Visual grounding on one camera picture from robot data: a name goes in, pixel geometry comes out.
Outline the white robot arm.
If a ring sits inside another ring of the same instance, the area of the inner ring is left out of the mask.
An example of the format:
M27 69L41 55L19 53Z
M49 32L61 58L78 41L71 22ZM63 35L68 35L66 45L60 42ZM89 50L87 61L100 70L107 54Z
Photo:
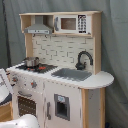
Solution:
M0 69L0 103L11 93L13 93L13 90L5 70ZM40 128L40 126L34 115L25 114L15 120L0 122L0 128Z

